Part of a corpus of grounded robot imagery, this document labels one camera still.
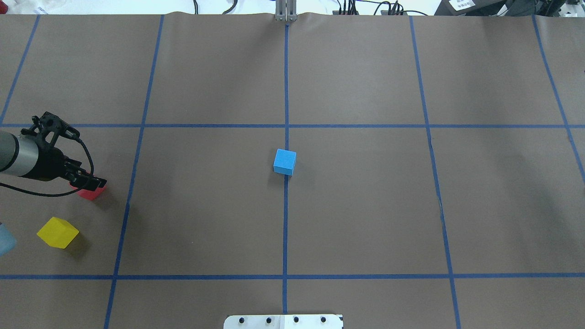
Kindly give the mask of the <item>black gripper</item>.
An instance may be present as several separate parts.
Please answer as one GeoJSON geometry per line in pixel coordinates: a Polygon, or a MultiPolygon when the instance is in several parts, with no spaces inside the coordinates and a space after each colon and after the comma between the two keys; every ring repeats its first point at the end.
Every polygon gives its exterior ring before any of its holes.
{"type": "Polygon", "coordinates": [[[107,180],[92,175],[81,167],[82,162],[67,158],[59,148],[38,148],[38,159],[33,167],[33,179],[51,181],[56,178],[68,179],[71,187],[96,191],[107,184],[107,180]]]}

